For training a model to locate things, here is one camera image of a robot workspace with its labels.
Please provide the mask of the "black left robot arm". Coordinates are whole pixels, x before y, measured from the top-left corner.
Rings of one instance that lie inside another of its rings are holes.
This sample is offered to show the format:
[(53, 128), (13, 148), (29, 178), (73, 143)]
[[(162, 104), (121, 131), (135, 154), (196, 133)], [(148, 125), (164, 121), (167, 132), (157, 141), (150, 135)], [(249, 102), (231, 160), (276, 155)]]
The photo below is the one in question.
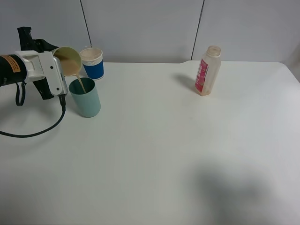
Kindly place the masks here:
[[(43, 39), (33, 39), (30, 33), (31, 27), (19, 27), (17, 30), (21, 50), (34, 50), (38, 53), (43, 53), (58, 48)], [(16, 104), (18, 106), (21, 106), (25, 100), (25, 72), (25, 64), (17, 55), (2, 55), (0, 57), (0, 85), (6, 86), (10, 84), (17, 84), (19, 82), (22, 83), (21, 99), (19, 99), (20, 89), (17, 87)], [(54, 95), (50, 92), (46, 78), (43, 78), (41, 81), (34, 81), (33, 84), (37, 88), (43, 100), (48, 100), (54, 97)]]

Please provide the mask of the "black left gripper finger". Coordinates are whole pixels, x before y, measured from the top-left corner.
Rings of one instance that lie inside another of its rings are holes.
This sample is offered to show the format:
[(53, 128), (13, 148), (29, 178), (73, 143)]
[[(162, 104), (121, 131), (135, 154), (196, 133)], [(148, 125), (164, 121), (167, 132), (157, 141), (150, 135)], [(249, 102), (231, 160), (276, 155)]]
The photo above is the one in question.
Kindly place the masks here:
[(35, 50), (35, 43), (31, 36), (31, 27), (19, 27), (17, 28), (20, 48), (22, 51)]
[(49, 100), (54, 97), (54, 95), (50, 91), (46, 78), (34, 81), (33, 84), (35, 85), (43, 100)]

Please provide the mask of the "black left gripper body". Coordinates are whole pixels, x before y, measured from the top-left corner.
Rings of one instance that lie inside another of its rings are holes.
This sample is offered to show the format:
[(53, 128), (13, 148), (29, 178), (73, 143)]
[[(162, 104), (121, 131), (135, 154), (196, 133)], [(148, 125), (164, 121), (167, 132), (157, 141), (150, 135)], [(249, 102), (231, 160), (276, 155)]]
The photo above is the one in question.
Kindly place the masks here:
[(43, 39), (33, 39), (21, 47), (20, 59), (26, 68), (24, 83), (34, 83), (40, 94), (60, 93), (60, 60), (56, 46)]

